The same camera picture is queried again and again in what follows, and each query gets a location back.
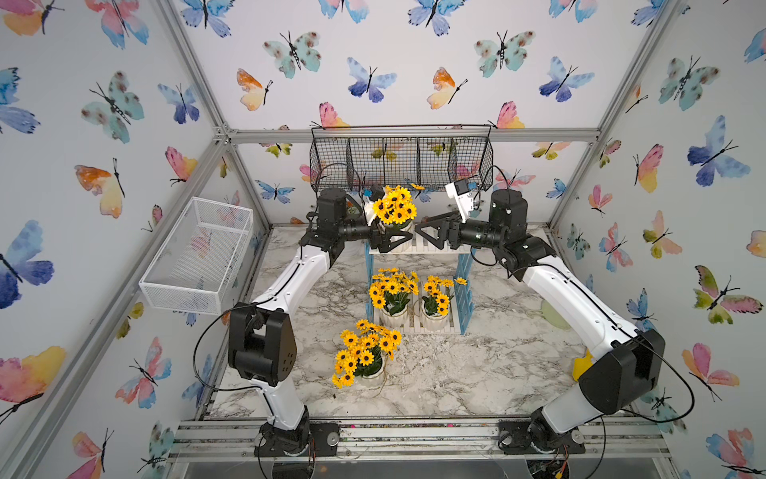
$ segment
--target white marble floor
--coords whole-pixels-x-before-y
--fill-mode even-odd
[[[256,295],[290,262],[304,231],[274,230]],[[477,257],[490,262],[491,254],[480,252]],[[382,255],[375,266],[451,277],[457,256]],[[365,318],[367,298],[362,243],[347,244],[291,316],[298,345],[292,377],[312,417],[525,414],[571,387],[573,359],[584,355],[584,346],[571,330],[556,329],[535,314],[541,297],[515,279],[506,279],[500,267],[474,264],[471,283],[476,309],[465,336],[405,335],[381,385],[338,390],[330,378],[341,349],[339,334]],[[220,387],[243,385],[247,382],[227,368]],[[265,402],[254,390],[218,392],[208,407],[208,418],[266,414]]]

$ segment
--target blue butterfly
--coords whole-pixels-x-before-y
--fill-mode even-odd
[[[641,401],[647,404],[652,404],[652,411],[654,411],[654,415],[657,417],[658,421],[666,421],[679,416],[676,410],[666,402],[667,399],[671,398],[665,396],[665,389],[663,389],[663,397],[661,398],[658,397],[654,391],[649,391],[647,394],[641,396]],[[686,424],[684,424],[682,419],[673,422],[660,422],[657,427],[660,428],[660,431],[662,432],[672,434],[673,425],[680,431],[686,432]]]
[[[549,97],[552,93],[556,93],[556,101],[559,103],[569,100],[572,97],[570,88],[582,87],[595,76],[595,73],[573,75],[572,72],[575,70],[577,67],[569,67],[569,72],[567,72],[558,57],[551,58],[551,70],[548,72],[548,76],[552,80],[540,86],[540,94],[543,97]]]
[[[361,97],[363,94],[367,93],[372,103],[380,103],[383,101],[383,93],[380,89],[388,88],[393,85],[396,81],[396,73],[375,75],[373,77],[373,73],[375,73],[375,70],[378,68],[372,70],[372,67],[370,67],[368,73],[367,70],[353,58],[347,58],[346,62],[349,64],[349,69],[351,70],[350,75],[356,78],[356,83],[349,87],[351,94],[355,97]]]
[[[135,93],[128,91],[128,77],[122,71],[115,72],[106,90],[109,96],[103,92],[101,85],[97,82],[96,86],[99,91],[91,90],[91,92],[103,98],[106,103],[92,101],[83,107],[80,115],[88,123],[101,125],[104,134],[128,143],[130,135],[125,123],[131,124],[129,118],[141,120],[144,117],[139,98]]]
[[[322,6],[322,14],[327,15],[327,18],[334,17],[338,7],[343,11],[345,3],[346,0],[319,0],[319,5]],[[370,8],[365,0],[348,0],[348,4],[345,6],[349,15],[351,15],[351,19],[356,23],[367,18],[367,14],[370,12]]]
[[[159,84],[157,85],[157,88],[168,103],[175,105],[175,115],[173,115],[173,119],[176,123],[179,125],[186,123],[187,114],[192,120],[199,120],[199,110],[197,107],[191,105],[197,101],[191,87],[187,88],[184,93],[181,93],[181,87],[176,87],[175,90],[173,90],[171,87]]]
[[[234,0],[183,0],[183,2],[191,7],[181,10],[181,16],[188,26],[198,27],[199,22],[204,19],[205,28],[209,23],[219,37],[223,38],[231,34],[231,29],[221,20],[221,17],[229,11]]]
[[[745,49],[745,62],[750,63],[756,58],[760,58],[766,54],[766,28],[759,31],[753,37],[753,41]]]
[[[419,7],[412,8],[410,15],[410,25],[420,25],[426,20],[426,27],[433,22],[434,33],[436,36],[447,34],[450,31],[450,24],[445,17],[463,6],[466,0],[417,0],[421,4]]]
[[[657,14],[660,13],[660,9],[663,7],[663,3],[665,3],[665,0],[649,0],[652,4],[650,7],[643,7],[636,10],[636,13],[633,14],[633,25],[643,25],[647,22],[647,28],[649,25],[652,24],[652,21],[654,21],[654,18],[657,17]]]
[[[295,188],[280,188],[279,185],[276,187],[272,187],[271,185],[264,183],[260,180],[255,180],[258,185],[263,188],[265,191],[262,191],[260,194],[260,197],[263,199],[278,199],[282,203],[286,204],[290,202],[290,199],[287,198],[287,195],[293,192]]]
[[[19,81],[17,71],[16,67],[0,70],[0,121],[22,133],[33,133],[34,128],[40,124],[34,119],[34,115],[27,110],[8,106],[18,101],[18,98],[14,97]]]
[[[264,50],[274,57],[277,70],[284,73],[285,77],[294,77],[295,66],[298,65],[298,70],[300,70],[301,64],[310,71],[319,71],[322,55],[312,48],[319,44],[319,34],[315,31],[304,33],[296,38],[295,43],[293,43],[289,31],[286,38],[281,33],[280,37],[284,38],[287,45],[290,46],[289,48],[281,41],[272,40],[264,42]]]
[[[42,245],[43,229],[31,219],[13,240],[5,255],[0,254],[0,310],[21,299],[19,283],[26,280],[29,284],[39,286],[53,277],[53,263],[29,261],[43,251]]]
[[[208,357],[205,358],[205,367],[202,368],[202,374],[200,374],[200,377],[202,377],[202,380],[205,381],[207,384],[210,384],[210,375],[213,373],[213,358],[208,354]],[[205,392],[205,387],[202,385],[201,382],[195,381],[194,384],[190,385],[188,388],[184,390],[184,392],[181,394],[182,399],[191,400],[196,399],[197,400],[197,407],[199,407],[199,403],[202,401],[202,393]]]
[[[141,469],[149,466],[141,479],[162,479],[165,476],[165,465],[163,464],[168,459],[165,454],[170,452],[170,448],[173,446],[175,440],[175,434],[170,428],[162,430],[162,424],[157,421],[152,428],[152,435],[149,436],[149,459],[141,458],[145,464],[141,466]]]
[[[721,71],[716,67],[702,67],[692,71],[699,58],[689,59],[689,69],[681,76],[686,65],[680,58],[673,58],[668,64],[668,77],[660,88],[660,104],[670,100],[678,100],[681,111],[686,111],[702,97],[702,85],[712,84]]]
[[[722,178],[741,178],[750,173],[750,166],[723,154],[737,148],[737,146],[730,146],[731,140],[723,146],[725,133],[726,118],[721,115],[715,119],[713,128],[705,134],[706,145],[689,147],[689,154],[686,156],[689,164],[692,166],[702,164],[702,168],[697,172],[698,185],[712,185],[716,170]]]
[[[545,195],[547,198],[561,198],[561,195],[567,191],[567,186],[558,178],[553,178],[553,187],[556,189],[548,192]]]

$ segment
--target yellow butterfly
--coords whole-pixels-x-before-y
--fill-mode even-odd
[[[562,151],[567,146],[571,145],[571,142],[563,142],[563,143],[553,143],[553,142],[542,142],[538,143],[537,146],[539,149],[532,152],[532,156],[535,158],[539,158],[540,156],[545,155],[546,159],[557,159],[558,153],[557,151]]]
[[[117,158],[112,158],[114,174],[92,166],[77,165],[74,167],[77,180],[86,191],[93,195],[103,195],[100,202],[102,215],[109,215],[119,218],[123,212],[123,198],[125,192],[119,182],[119,173],[117,172]]]
[[[431,109],[438,110],[444,105],[450,104],[460,87],[466,83],[468,83],[467,79],[455,87],[455,80],[447,73],[447,70],[444,70],[444,67],[440,67],[434,75],[434,90],[438,90],[438,92],[428,97]]]
[[[250,111],[255,111],[260,108],[261,105],[266,104],[266,94],[269,93],[269,87],[273,81],[269,80],[269,84],[264,86],[253,78],[248,72],[241,68],[237,70],[237,83],[242,87],[242,91],[247,91],[245,95],[242,95],[240,102],[247,107]]]

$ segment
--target yellow object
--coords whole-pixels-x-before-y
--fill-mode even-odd
[[[582,373],[588,371],[593,366],[593,356],[590,351],[586,351],[584,358],[576,358],[574,360],[574,368],[572,368],[572,378],[575,381],[580,379]]]

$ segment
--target blue shelf leg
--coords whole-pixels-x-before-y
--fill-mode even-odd
[[[367,289],[372,286],[372,269],[375,267],[375,258],[370,254],[370,244],[365,241],[365,262],[367,263]],[[367,299],[367,321],[372,323],[372,300]]]
[[[468,284],[463,286],[462,284],[455,284],[455,298],[457,299],[457,317],[458,323],[460,323],[460,334],[465,334],[468,329],[468,323],[471,321],[473,315],[473,292],[471,291],[471,281],[469,275],[471,274],[471,267],[473,266],[473,258],[470,254],[460,254],[457,258],[457,272],[455,273],[455,279],[462,277]]]

